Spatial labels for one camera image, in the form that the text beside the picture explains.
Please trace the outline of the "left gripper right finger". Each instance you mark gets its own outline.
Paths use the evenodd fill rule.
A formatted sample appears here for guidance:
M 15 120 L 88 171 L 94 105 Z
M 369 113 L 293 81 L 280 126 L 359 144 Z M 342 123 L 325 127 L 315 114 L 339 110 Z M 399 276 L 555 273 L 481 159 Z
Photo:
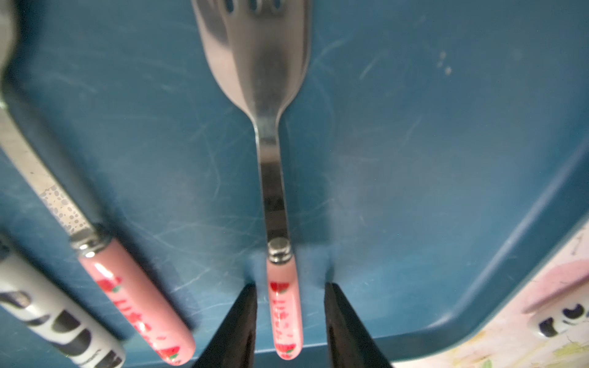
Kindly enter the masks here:
M 392 367 L 336 283 L 325 284 L 324 306 L 331 367 Z

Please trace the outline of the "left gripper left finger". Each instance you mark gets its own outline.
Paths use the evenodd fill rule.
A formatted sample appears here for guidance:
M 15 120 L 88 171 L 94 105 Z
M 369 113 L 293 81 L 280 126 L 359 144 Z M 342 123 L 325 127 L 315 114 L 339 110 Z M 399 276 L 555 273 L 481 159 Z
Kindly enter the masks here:
M 193 367 L 252 368 L 256 344 L 257 290 L 246 285 Z

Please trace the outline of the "pink handled spoon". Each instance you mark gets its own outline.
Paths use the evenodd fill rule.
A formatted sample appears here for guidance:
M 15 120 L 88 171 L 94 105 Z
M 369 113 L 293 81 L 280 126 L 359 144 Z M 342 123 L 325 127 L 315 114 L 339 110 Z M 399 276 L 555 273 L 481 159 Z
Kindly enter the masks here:
M 68 234 L 79 262 L 114 306 L 159 357 L 171 366 L 188 363 L 196 343 L 188 327 L 121 242 L 83 210 L 1 102 L 1 149 Z

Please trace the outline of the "cow pattern handled fork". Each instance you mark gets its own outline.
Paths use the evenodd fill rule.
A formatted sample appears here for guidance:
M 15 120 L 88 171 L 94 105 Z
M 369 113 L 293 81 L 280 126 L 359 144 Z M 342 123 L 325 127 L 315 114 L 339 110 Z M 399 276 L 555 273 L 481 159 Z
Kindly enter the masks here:
M 122 367 L 116 337 L 1 236 L 1 307 L 79 367 Z

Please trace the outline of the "pink handled fork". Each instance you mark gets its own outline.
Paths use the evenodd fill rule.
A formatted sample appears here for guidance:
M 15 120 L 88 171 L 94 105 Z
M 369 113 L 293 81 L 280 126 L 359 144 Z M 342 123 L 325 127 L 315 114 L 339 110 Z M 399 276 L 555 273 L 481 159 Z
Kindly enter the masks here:
M 279 122 L 300 91 L 311 50 L 310 1 L 194 1 L 203 50 L 217 84 L 252 122 L 276 353 L 294 360 L 304 333 L 285 202 Z

